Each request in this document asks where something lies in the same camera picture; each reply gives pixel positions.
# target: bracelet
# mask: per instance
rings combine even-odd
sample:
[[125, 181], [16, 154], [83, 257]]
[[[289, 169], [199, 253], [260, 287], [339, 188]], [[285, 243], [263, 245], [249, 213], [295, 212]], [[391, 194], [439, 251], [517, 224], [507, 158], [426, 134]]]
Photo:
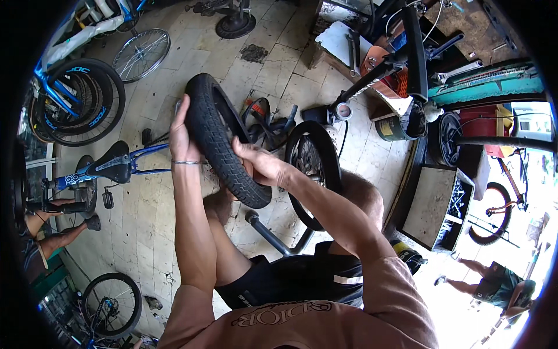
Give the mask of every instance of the bracelet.
[[179, 161], [179, 160], [171, 160], [173, 164], [179, 165], [206, 165], [207, 161]]

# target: black saddle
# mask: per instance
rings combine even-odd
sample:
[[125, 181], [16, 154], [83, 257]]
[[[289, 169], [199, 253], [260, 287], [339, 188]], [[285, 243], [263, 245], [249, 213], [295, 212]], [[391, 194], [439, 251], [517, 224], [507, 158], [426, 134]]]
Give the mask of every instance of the black saddle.
[[118, 141], [85, 172], [88, 176], [105, 177], [116, 183], [128, 183], [132, 176], [130, 148], [124, 141]]

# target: crate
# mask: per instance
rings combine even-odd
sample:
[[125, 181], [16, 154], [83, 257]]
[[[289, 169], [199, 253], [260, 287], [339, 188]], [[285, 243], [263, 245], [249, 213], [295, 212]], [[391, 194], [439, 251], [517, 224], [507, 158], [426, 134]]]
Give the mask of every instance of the crate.
[[[442, 224], [447, 219], [457, 179], [465, 191], [461, 201], [464, 203], [460, 208], [461, 219], [454, 219], [458, 222], [453, 222], [442, 242], [436, 244]], [[423, 165], [415, 197], [401, 232], [429, 251], [453, 251], [463, 232], [464, 218], [474, 191], [473, 181], [458, 168]]]

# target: shorts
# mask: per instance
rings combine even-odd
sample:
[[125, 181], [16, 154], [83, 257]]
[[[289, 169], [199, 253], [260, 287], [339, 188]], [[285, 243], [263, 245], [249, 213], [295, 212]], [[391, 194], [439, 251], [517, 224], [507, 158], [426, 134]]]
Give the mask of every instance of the shorts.
[[45, 271], [45, 260], [42, 254], [41, 245], [29, 233], [29, 229], [20, 233], [21, 262], [23, 270], [29, 283], [33, 282], [37, 276]]
[[496, 262], [475, 289], [474, 297], [496, 307], [507, 309], [515, 286], [523, 281], [513, 271]]
[[253, 257], [253, 266], [243, 276], [215, 290], [231, 309], [300, 300], [329, 300], [360, 307], [360, 260], [329, 254], [331, 243], [318, 243], [314, 255], [284, 257], [272, 263], [263, 255]]

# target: paint can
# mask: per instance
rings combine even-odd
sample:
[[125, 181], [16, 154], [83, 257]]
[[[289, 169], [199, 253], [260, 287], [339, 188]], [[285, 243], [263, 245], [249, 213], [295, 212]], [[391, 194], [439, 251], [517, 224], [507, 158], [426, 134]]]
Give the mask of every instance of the paint can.
[[408, 118], [404, 121], [399, 116], [392, 116], [387, 119], [376, 120], [375, 123], [378, 135], [385, 141], [412, 141], [417, 139], [417, 137], [411, 137], [407, 134]]
[[416, 274], [422, 264], [428, 263], [428, 259], [422, 258], [420, 253], [410, 248], [401, 240], [392, 240], [389, 243], [393, 247], [397, 257], [399, 257], [403, 263], [409, 267], [412, 275]]

